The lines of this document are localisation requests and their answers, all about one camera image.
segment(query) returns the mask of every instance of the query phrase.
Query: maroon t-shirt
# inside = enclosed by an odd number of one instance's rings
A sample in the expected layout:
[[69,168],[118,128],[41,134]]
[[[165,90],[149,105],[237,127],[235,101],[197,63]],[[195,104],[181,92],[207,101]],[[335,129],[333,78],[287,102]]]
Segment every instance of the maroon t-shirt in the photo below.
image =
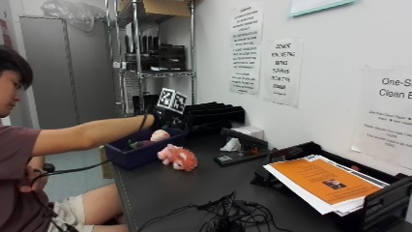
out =
[[[0,126],[0,231],[45,232],[50,219],[31,193],[18,191],[18,179],[30,159],[39,131]],[[46,194],[37,193],[41,202],[49,202]]]

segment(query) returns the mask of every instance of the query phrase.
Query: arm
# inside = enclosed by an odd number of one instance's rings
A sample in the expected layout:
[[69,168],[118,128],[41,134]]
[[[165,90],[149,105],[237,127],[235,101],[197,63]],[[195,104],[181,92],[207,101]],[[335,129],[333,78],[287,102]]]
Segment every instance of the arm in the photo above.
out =
[[33,157],[26,166],[30,166],[33,169],[41,170],[43,167],[43,157]]
[[[154,117],[147,115],[142,128],[147,129],[153,122]],[[137,132],[141,123],[142,116],[138,115],[129,118],[91,121],[66,129],[41,130],[31,155],[38,157],[89,150]]]

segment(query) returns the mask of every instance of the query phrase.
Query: floor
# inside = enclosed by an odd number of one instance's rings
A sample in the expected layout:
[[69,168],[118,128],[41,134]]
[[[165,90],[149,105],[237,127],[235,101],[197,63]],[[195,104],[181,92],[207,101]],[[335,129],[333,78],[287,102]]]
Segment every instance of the floor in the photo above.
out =
[[[86,167],[99,163],[98,150],[91,149],[46,156],[46,162],[54,165],[55,170]],[[50,176],[45,193],[49,195],[50,201],[55,201],[110,183],[113,183],[113,179],[102,179],[101,166],[97,166],[85,171]]]

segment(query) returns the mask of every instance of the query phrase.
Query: man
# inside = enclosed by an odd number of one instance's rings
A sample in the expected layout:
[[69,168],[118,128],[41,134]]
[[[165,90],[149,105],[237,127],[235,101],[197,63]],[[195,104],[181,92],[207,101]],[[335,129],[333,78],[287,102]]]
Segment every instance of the man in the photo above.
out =
[[[18,102],[18,90],[31,83],[31,69],[18,54],[0,47],[0,118],[6,117]],[[78,232],[123,232],[123,224],[102,225],[122,215],[114,185],[49,203],[42,192],[45,179],[30,185],[42,169],[43,156],[87,150],[161,122],[147,115],[93,121],[59,130],[34,130],[0,125],[0,231],[54,232],[73,225]],[[57,218],[45,217],[49,207]]]

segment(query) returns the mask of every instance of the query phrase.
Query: blue tray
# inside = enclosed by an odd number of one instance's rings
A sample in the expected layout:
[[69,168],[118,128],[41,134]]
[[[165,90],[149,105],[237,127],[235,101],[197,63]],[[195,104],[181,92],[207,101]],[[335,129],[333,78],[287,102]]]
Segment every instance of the blue tray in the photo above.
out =
[[163,150],[167,144],[177,147],[183,146],[185,137],[187,132],[175,129],[165,129],[169,134],[169,138],[158,141],[147,146],[138,149],[129,150],[129,140],[131,142],[150,140],[151,130],[142,130],[117,141],[103,145],[106,158],[111,160],[113,163],[118,164],[126,170],[134,169],[139,165],[153,160],[157,160],[157,153]]

